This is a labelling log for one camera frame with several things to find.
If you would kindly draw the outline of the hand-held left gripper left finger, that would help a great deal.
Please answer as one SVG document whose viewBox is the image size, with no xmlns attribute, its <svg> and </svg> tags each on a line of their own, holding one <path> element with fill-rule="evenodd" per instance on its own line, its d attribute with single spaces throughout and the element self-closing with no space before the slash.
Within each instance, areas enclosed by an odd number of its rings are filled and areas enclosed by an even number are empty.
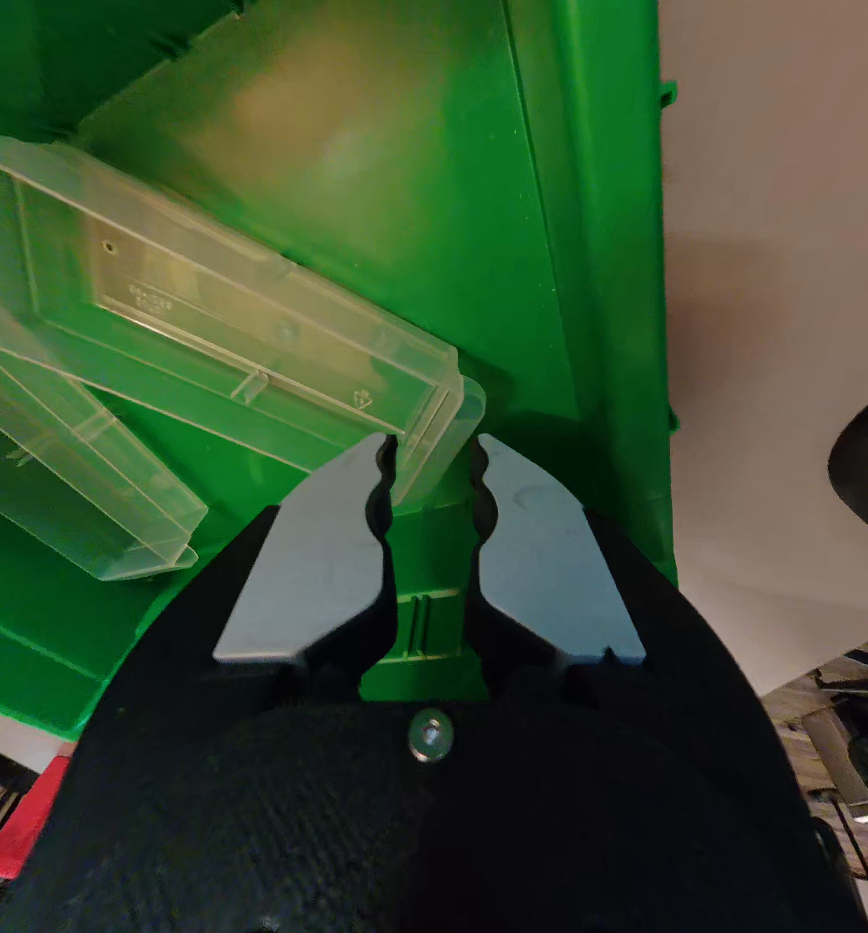
<svg viewBox="0 0 868 933">
<path fill-rule="evenodd" d="M 214 658 L 367 671 L 397 630 L 391 490 L 397 444 L 371 434 L 277 508 Z"/>
</svg>

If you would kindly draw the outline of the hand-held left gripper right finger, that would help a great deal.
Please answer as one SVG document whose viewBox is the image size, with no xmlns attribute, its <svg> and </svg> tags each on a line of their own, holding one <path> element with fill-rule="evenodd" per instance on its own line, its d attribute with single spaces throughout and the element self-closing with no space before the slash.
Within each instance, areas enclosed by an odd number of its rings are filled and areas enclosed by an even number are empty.
<svg viewBox="0 0 868 933">
<path fill-rule="evenodd" d="M 466 637 L 483 674 L 553 674 L 647 651 L 580 500 L 490 434 L 471 455 L 476 494 Z"/>
</svg>

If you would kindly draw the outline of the clear plastic drawer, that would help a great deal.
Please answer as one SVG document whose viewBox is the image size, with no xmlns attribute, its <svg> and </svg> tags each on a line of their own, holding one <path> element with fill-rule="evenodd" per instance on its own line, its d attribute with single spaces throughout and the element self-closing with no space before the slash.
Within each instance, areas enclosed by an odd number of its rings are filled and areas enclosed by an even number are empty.
<svg viewBox="0 0 868 933">
<path fill-rule="evenodd" d="M 9 136 L 0 352 L 300 473 L 394 436 L 396 507 L 486 407 L 451 345 L 76 148 Z"/>
<path fill-rule="evenodd" d="M 0 352 L 0 515 L 117 581 L 194 566 L 207 511 L 81 383 Z"/>
</svg>

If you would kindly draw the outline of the green plastic bin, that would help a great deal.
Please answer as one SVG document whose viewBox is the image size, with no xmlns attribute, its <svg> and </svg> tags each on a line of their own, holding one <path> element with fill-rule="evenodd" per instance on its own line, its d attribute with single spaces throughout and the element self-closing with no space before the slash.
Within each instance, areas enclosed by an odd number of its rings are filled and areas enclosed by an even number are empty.
<svg viewBox="0 0 868 933">
<path fill-rule="evenodd" d="M 0 2 L 0 136 L 76 148 L 451 345 L 485 392 L 478 428 L 671 581 L 674 98 L 657 2 Z M 308 474 L 78 382 L 208 511 L 194 566 L 117 581 L 0 515 L 0 719 L 53 742 Z M 462 643 L 465 447 L 394 506 L 400 631 L 367 698 L 485 695 Z"/>
</svg>

